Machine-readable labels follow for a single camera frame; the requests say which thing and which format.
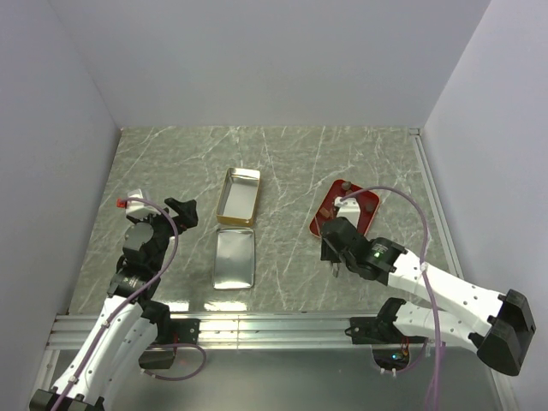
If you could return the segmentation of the aluminium front rail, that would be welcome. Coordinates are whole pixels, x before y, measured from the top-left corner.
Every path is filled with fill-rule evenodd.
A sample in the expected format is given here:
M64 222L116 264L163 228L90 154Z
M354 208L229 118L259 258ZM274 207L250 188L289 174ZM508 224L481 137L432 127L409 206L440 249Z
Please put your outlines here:
M425 308L404 309L402 333L411 344L422 343L421 337L433 340L433 320ZM344 331L352 317L374 317L364 313L172 313L172 319L200 320L198 345L206 349L292 349L350 348L351 340ZM97 317L65 315L55 319L46 350L78 350L86 340ZM475 350L468 335L472 331L463 320L440 314L442 341L449 347Z

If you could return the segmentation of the aluminium right rail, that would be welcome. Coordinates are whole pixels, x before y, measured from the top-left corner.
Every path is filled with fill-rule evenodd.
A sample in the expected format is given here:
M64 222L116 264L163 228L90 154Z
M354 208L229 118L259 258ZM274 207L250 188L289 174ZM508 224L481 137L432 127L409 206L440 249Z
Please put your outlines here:
M444 214L442 202L438 194L430 164L428 162L426 150L421 139L421 131L421 128L409 128L408 135L413 143L415 154L418 159L420 172L422 174L427 197L432 208L433 218L438 230L441 245L444 250L444 257L447 261L449 272L461 280L464 280L465 277L458 259L455 244L450 233L450 228Z

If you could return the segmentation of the gold tin box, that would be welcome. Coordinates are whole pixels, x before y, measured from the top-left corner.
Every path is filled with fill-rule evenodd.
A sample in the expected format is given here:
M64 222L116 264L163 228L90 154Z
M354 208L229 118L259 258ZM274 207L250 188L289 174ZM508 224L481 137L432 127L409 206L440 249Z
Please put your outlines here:
M259 170L230 167L217 204L217 221L223 225L252 227L259 197Z

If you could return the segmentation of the red tin tray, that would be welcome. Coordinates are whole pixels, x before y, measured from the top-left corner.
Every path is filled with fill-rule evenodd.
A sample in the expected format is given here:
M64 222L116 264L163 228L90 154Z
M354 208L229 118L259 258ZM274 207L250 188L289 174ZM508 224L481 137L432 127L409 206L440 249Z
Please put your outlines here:
M319 210L322 207L324 207L325 209L327 209L331 212L331 215L329 217L324 217L323 216L325 218L325 222L334 219L336 217L336 208L334 206L335 198L336 197L343 197L347 194L350 194L350 193L357 192L357 191L361 190L360 186L355 185L352 182L350 182L351 183L351 188L349 190L344 190L344 189L342 189L342 183L343 182L349 182L349 181L344 181L343 179L338 179L338 180L335 180L331 184L331 187L327 191L324 199L322 200L322 202L321 202L317 212L314 214L314 216L315 215L321 215ZM360 215L359 225L358 225L357 229L361 234L364 235L369 230L369 227L372 224L372 220L373 220L373 218L374 218L374 216L377 212L377 209L380 205L380 198L375 193L373 193L371 191L366 191L365 193L361 193L361 194L357 195L355 197L355 199L358 201L358 203L360 205L360 208L361 208L361 215ZM366 211L366 205L374 205L374 211L373 212L367 212Z

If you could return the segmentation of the aluminium rail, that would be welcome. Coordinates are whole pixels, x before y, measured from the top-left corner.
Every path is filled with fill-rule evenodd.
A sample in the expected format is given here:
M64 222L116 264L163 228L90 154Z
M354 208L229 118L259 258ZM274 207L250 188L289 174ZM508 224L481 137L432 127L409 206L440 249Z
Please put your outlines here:
M411 344L422 343L421 337L433 340L433 320L425 308L404 309L402 333ZM292 349L350 348L351 340L344 331L352 317L374 317L364 313L172 313L172 319L200 320L198 345L206 349ZM46 350L78 350L86 340L97 317L65 315L55 319ZM442 341L449 347L475 350L468 335L472 331L463 320L440 314Z
M421 139L421 131L421 128L409 128L408 135L413 143L415 154L418 159L420 172L422 174L427 197L432 208L433 218L438 230L441 245L444 250L444 257L447 261L449 272L461 280L464 280L465 277L458 259L455 244L450 233L450 228L444 214L442 202L438 194L430 164L428 162L426 150Z

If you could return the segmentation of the brown chocolate on tray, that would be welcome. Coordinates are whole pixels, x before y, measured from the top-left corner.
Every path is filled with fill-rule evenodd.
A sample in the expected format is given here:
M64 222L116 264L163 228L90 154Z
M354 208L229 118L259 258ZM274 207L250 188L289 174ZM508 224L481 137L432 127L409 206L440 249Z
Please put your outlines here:
M320 210L319 210L320 214L324 217L329 217L331 215L331 212L327 209L325 209L324 207L322 207Z

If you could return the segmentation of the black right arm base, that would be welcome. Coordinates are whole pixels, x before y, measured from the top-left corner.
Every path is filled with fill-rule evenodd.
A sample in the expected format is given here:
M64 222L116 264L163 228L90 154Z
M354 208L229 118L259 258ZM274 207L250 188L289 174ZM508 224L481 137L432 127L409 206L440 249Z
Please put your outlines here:
M373 365L380 372L403 372L412 363L411 338L383 319L352 317L344 334L353 345L371 348Z

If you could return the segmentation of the metal tweezers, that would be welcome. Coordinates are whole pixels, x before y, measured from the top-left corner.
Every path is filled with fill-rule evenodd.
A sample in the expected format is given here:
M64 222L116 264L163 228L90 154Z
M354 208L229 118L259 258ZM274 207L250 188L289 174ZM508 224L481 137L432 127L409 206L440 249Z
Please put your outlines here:
M310 225L310 230L317 238L321 237L321 228L325 223L325 218L322 215L315 215Z

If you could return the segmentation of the silver tin lid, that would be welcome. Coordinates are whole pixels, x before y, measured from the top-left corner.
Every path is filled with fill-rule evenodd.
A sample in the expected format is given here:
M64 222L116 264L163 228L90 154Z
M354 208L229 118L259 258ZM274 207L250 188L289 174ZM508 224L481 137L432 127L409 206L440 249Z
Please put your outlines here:
M214 289L251 289L255 274L254 231L226 227L216 232L212 285Z

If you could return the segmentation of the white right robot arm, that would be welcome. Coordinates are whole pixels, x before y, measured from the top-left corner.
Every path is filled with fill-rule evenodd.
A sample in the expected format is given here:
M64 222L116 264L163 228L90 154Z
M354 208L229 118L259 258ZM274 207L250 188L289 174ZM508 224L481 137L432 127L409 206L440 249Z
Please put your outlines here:
M422 272L415 253L383 237L368 240L344 217L324 223L320 235L324 260L343 263L365 280L431 302L431 309L398 300L385 303L377 320L382 339L440 339L475 352L497 372L520 373L536 331L523 293L483 289L431 265Z

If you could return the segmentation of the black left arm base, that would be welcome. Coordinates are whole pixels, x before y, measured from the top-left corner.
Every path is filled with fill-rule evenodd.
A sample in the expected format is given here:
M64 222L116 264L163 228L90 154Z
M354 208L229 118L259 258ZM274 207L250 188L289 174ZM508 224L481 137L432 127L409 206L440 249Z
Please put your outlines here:
M200 331L200 320L172 319L170 326L159 336L139 358L139 366L145 370L170 369L176 359L178 348L165 348L165 345L188 343L196 345Z

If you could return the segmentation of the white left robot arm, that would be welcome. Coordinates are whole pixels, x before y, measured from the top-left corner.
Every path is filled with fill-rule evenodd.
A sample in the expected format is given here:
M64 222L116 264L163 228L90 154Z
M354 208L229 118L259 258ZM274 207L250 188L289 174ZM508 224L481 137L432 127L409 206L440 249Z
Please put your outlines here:
M196 345L198 321L176 325L169 306L152 298L180 234L198 224L196 201L168 198L159 206L135 190L117 205L131 225L102 310L63 374L35 391L31 410L106 410L134 365L151 375L170 367L179 348Z

